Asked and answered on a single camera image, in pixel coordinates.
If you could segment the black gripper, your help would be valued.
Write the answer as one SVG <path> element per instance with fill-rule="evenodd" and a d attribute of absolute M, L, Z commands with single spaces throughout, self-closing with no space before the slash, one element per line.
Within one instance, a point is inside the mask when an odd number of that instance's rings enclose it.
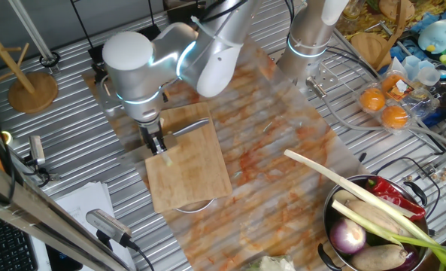
<path fill-rule="evenodd" d="M 159 120 L 146 123 L 138 122 L 138 126 L 143 141 L 146 143 L 143 146 L 143 151 L 146 155 L 162 154 L 167 151 Z"/>

